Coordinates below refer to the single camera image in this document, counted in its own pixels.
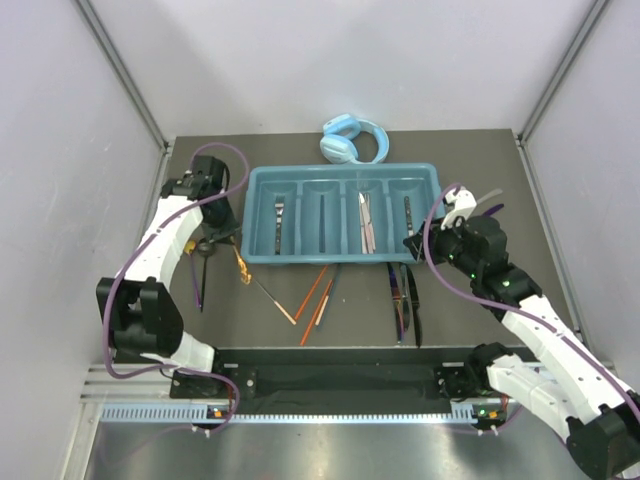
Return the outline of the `silver spoon patterned handle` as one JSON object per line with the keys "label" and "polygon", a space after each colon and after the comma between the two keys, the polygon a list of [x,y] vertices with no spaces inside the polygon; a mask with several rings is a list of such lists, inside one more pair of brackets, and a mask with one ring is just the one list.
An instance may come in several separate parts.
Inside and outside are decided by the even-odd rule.
{"label": "silver spoon patterned handle", "polygon": [[412,219],[410,198],[408,196],[404,196],[403,202],[404,202],[404,212],[405,212],[407,235],[408,235],[408,237],[411,237],[411,236],[414,235],[414,227],[413,227],[413,219]]}

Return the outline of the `gold spoon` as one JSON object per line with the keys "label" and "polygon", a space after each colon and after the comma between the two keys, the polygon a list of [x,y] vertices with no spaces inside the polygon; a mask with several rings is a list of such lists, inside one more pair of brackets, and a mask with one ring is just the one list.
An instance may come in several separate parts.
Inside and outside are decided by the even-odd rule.
{"label": "gold spoon", "polygon": [[[252,281],[252,275],[248,270],[247,264],[245,260],[240,255],[240,251],[236,245],[236,242],[233,238],[228,241],[228,244],[233,248],[237,265],[240,271],[241,281],[245,285],[249,285]],[[189,240],[184,247],[184,252],[186,254],[199,254],[202,258],[207,259],[213,254],[214,244],[212,242],[207,242],[205,239],[201,239],[199,242],[195,240]]]}

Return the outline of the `blue plastic cutlery tray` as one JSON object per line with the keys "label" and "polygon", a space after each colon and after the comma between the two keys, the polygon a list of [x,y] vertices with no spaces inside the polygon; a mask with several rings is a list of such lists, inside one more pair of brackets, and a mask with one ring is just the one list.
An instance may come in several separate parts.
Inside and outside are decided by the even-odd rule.
{"label": "blue plastic cutlery tray", "polygon": [[[358,193],[370,196],[376,250],[361,248]],[[429,163],[258,167],[249,177],[241,253],[250,264],[410,263],[404,196],[414,230],[440,195],[437,169]],[[285,196],[281,254],[274,253],[274,203]],[[326,252],[319,253],[319,203],[325,195]]]}

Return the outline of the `light blue headphones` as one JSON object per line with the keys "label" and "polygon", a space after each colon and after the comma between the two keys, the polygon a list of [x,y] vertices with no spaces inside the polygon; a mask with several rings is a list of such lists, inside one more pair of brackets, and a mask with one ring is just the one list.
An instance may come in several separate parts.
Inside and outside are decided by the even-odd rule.
{"label": "light blue headphones", "polygon": [[362,164],[354,139],[361,133],[371,135],[377,144],[377,153],[370,164],[386,160],[390,142],[387,132],[376,123],[351,114],[341,114],[328,120],[322,127],[320,151],[330,163]]}

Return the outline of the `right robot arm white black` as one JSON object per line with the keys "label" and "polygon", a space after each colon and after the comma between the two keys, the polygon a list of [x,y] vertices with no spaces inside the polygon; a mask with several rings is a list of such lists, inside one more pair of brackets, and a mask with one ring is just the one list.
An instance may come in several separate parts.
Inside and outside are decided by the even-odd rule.
{"label": "right robot arm white black", "polygon": [[459,183],[405,239],[433,274],[447,263],[470,280],[459,295],[486,308],[545,368],[538,373],[500,343],[476,347],[466,362],[476,394],[514,399],[564,442],[591,479],[610,479],[639,464],[639,395],[611,373],[565,325],[531,276],[509,259],[499,222],[475,214],[474,195]]}

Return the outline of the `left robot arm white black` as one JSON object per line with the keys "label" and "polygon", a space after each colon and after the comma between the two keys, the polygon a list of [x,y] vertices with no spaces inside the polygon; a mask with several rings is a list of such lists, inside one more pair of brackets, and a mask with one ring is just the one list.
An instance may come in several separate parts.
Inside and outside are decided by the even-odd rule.
{"label": "left robot arm white black", "polygon": [[194,371],[192,384],[205,396],[226,387],[225,370],[214,364],[216,350],[187,333],[169,287],[184,248],[195,231],[204,238],[196,250],[208,257],[216,243],[231,242],[239,223],[224,193],[227,165],[197,155],[190,168],[163,185],[156,214],[134,257],[114,278],[102,278],[96,297],[103,322],[103,359],[111,351],[138,355],[171,368]]}

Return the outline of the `black spoon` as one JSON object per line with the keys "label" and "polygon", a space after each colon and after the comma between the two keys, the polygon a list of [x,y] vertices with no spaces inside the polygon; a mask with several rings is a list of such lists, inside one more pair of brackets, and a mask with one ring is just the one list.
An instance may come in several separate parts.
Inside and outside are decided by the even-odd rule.
{"label": "black spoon", "polygon": [[208,262],[209,259],[215,253],[215,245],[213,242],[202,239],[197,244],[197,252],[202,258],[202,275],[201,275],[201,290],[200,290],[200,307],[201,312],[204,311],[205,299],[206,299],[206,284],[208,276]]}

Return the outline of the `silver grey knife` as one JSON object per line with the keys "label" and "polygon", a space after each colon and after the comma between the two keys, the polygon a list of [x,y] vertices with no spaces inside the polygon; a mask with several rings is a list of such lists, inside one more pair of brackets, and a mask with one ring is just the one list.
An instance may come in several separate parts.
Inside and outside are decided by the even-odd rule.
{"label": "silver grey knife", "polygon": [[410,326],[411,311],[410,311],[410,297],[407,280],[407,265],[404,263],[399,264],[400,277],[401,277],[401,305],[402,305],[402,318],[403,318],[403,332],[406,333]]}

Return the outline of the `patterned fork in tray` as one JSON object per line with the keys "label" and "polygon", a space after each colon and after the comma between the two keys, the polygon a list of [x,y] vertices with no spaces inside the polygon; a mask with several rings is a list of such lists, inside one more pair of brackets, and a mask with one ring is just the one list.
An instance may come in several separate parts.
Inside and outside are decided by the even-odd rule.
{"label": "patterned fork in tray", "polygon": [[275,208],[275,214],[276,214],[274,253],[276,255],[280,255],[281,245],[282,245],[282,225],[283,225],[284,208],[285,208],[284,195],[279,195],[276,197],[274,208]]}

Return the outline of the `black knife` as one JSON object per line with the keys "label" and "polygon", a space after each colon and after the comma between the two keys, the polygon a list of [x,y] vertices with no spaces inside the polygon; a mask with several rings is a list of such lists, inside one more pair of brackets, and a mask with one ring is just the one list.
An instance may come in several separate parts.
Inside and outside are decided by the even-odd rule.
{"label": "black knife", "polygon": [[421,318],[419,315],[420,300],[419,300],[416,281],[415,281],[413,272],[409,267],[406,267],[406,278],[407,278],[408,287],[409,287],[409,297],[410,297],[412,317],[414,322],[414,336],[415,336],[416,347],[421,348],[423,344],[423,329],[422,329]]}

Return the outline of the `dark blue utensil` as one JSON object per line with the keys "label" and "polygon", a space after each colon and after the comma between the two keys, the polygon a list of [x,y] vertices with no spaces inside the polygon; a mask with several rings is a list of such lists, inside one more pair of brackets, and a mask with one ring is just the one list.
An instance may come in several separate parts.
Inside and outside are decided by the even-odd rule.
{"label": "dark blue utensil", "polygon": [[496,205],[488,208],[483,213],[483,216],[492,216],[492,215],[496,214],[497,212],[499,212],[500,210],[502,210],[504,207],[505,207],[505,205],[503,203],[496,204]]}

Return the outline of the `pink knife in tray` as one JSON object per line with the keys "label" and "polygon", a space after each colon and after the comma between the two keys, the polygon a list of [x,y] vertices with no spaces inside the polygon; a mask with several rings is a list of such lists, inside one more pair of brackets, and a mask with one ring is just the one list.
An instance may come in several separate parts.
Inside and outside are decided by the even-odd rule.
{"label": "pink knife in tray", "polygon": [[361,248],[363,254],[373,254],[376,250],[375,234],[370,213],[370,196],[368,193],[358,193]]}

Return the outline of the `iridescent knife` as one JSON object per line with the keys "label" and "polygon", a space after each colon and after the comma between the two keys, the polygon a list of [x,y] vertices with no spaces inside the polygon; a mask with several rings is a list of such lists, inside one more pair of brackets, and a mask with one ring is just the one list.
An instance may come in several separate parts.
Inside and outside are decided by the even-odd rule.
{"label": "iridescent knife", "polygon": [[395,271],[392,264],[390,262],[387,262],[386,267],[387,267],[389,284],[390,284],[393,311],[395,315],[396,338],[397,338],[397,343],[400,344],[403,340],[403,334],[404,334],[402,311],[401,311],[401,294],[400,294],[400,290],[397,284],[397,279],[395,276]]}

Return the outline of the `dark chopstick in tray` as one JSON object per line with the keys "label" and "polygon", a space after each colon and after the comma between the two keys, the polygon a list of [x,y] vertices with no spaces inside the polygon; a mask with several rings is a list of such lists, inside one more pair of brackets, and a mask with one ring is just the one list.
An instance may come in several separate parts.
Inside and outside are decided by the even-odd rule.
{"label": "dark chopstick in tray", "polygon": [[321,195],[319,203],[319,253],[326,252],[326,220],[325,220],[325,195]]}

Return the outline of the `orange chopstick long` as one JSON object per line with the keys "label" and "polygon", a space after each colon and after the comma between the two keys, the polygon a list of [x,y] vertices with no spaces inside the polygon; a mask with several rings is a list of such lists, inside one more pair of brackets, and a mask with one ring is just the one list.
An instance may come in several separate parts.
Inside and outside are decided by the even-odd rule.
{"label": "orange chopstick long", "polygon": [[312,283],[311,287],[309,288],[307,294],[305,295],[303,301],[301,302],[299,308],[297,309],[295,315],[294,315],[294,320],[297,322],[302,313],[304,312],[308,302],[310,301],[311,297],[313,296],[316,288],[318,287],[320,281],[322,280],[323,276],[325,275],[327,269],[328,269],[329,265],[325,265],[319,272],[319,274],[317,275],[317,277],[315,278],[314,282]]}

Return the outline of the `orange chopstick lower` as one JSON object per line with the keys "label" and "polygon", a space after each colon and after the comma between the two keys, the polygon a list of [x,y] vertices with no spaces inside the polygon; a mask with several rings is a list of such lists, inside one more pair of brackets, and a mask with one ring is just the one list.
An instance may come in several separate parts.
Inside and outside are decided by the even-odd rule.
{"label": "orange chopstick lower", "polygon": [[324,308],[326,307],[326,304],[328,302],[328,298],[329,298],[329,294],[331,292],[331,288],[333,286],[334,281],[330,280],[329,283],[327,284],[313,314],[311,317],[311,320],[309,321],[309,324],[307,325],[307,328],[299,342],[299,346],[303,347],[307,340],[309,335],[311,334],[312,329],[319,323],[319,318],[322,315],[322,312],[324,311]]}

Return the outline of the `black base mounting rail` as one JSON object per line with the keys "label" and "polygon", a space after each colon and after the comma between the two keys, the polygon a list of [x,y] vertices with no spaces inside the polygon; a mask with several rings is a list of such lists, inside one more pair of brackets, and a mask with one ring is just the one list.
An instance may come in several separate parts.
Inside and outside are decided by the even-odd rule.
{"label": "black base mounting rail", "polygon": [[464,367],[470,349],[416,347],[224,348],[213,371],[240,391],[239,413],[448,413],[488,394]]}

